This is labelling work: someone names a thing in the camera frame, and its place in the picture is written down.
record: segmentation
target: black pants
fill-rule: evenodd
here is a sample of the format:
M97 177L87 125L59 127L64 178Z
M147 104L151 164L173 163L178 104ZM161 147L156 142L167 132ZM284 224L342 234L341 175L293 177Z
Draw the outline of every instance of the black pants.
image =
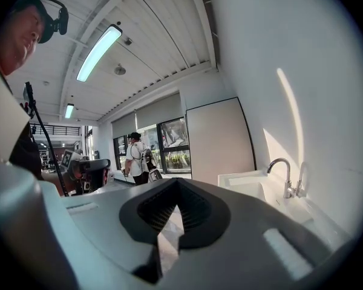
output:
M148 182L148 178L149 178L149 172L143 172L139 176L133 176L136 186L146 184Z

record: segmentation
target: man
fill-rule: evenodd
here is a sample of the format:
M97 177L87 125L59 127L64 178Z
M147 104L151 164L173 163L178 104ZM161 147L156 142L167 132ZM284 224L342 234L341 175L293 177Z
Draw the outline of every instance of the man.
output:
M136 185L146 184L149 178L149 170L143 156L146 150L145 145L140 142L141 134L133 132L128 135L130 139L129 146L126 150L126 161L124 174L127 176L129 171L133 176Z
M48 29L52 21L40 0L21 0L15 5L0 28L0 72L4 77L20 68L35 52L38 43L50 39L52 32ZM32 141L30 124L20 134L10 162L29 170L39 180L52 182L63 195L57 174L42 173L38 145ZM63 174L63 179L67 192L75 189L68 173Z

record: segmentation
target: faucet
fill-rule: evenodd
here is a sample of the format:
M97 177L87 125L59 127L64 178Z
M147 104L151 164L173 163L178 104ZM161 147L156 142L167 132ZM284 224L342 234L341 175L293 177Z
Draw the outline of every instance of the faucet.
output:
M285 189L284 189L284 199L289 199L291 196L295 196L296 192L292 188L292 182L290 181L290 163L285 158L277 158L274 159L269 166L267 167L267 173L269 174L272 171L272 168L275 164L283 162L286 164L286 182L285 182Z

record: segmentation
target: railing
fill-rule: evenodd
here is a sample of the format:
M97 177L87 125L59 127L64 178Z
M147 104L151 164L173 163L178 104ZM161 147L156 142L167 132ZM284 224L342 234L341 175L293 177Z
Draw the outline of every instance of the railing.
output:
M49 135L80 135L80 127L53 126L46 124L44 126ZM40 124L31 124L32 134L44 134Z

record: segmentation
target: white t-shirt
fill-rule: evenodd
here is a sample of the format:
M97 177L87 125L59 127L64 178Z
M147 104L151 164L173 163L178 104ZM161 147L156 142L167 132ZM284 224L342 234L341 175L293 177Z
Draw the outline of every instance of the white t-shirt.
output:
M146 166L145 158L141 161L142 169L140 165L140 159L142 152L146 149L146 146L142 142L135 142L134 144L130 144L128 149L126 150L126 158L127 160L132 160L131 164L131 175L132 176L140 176L142 171L149 172L148 167Z

